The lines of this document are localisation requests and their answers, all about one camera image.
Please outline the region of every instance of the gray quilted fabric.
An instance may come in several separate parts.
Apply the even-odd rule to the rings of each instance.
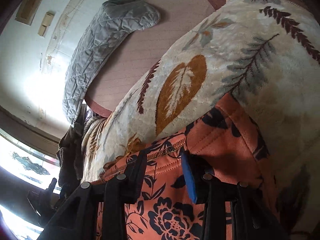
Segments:
[[[159,20],[160,13],[144,1],[103,3],[81,37],[66,72],[62,107],[72,126],[89,85],[111,53],[129,33],[152,27]]]

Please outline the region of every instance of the fleece blanket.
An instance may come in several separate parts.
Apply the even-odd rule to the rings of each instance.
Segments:
[[[103,3],[81,37],[66,72],[62,109],[72,127],[89,85],[112,52],[130,33],[152,27],[159,20],[160,13],[144,1]]]
[[[227,0],[177,40],[103,123],[95,151],[87,145],[83,180],[187,126],[229,92],[267,143],[282,225],[292,239],[312,239],[320,229],[319,50],[320,26],[304,8]]]

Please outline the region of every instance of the orange fabric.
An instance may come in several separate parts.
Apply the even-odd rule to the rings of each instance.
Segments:
[[[277,215],[269,152],[256,123],[230,94],[198,120],[142,151],[148,155],[148,166],[141,196],[136,204],[125,205],[128,239],[199,239],[204,205],[195,205],[188,197],[181,167],[184,151],[205,159],[223,182],[245,181],[259,188],[266,206]],[[94,183],[122,173],[137,155],[138,152],[120,159]],[[101,228],[102,205],[98,212],[97,239],[101,237]],[[231,240],[230,224],[226,234]]]

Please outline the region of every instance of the silver screw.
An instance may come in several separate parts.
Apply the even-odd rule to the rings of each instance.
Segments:
[[[83,189],[86,189],[86,188],[88,188],[88,187],[90,187],[90,183],[87,182],[87,181],[85,181],[85,182],[83,182],[83,183],[81,184],[81,188],[83,188]]]
[[[210,173],[206,173],[202,176],[202,178],[205,180],[211,180],[213,178],[213,176]]]
[[[123,173],[117,175],[117,179],[118,179],[118,180],[124,180],[126,177],[127,177],[127,176],[126,176],[125,174],[123,174]]]
[[[247,182],[245,182],[245,181],[239,182],[239,185],[240,185],[241,187],[248,187],[248,186],[249,186],[249,184],[248,184]]]

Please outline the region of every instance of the leaf print blanket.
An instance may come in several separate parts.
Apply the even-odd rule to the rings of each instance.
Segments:
[[[320,227],[319,51],[320,26],[304,8],[286,0],[227,0],[128,92],[104,124],[83,181],[97,180],[139,143],[177,132],[229,92],[268,145],[282,224],[292,239],[312,239]]]

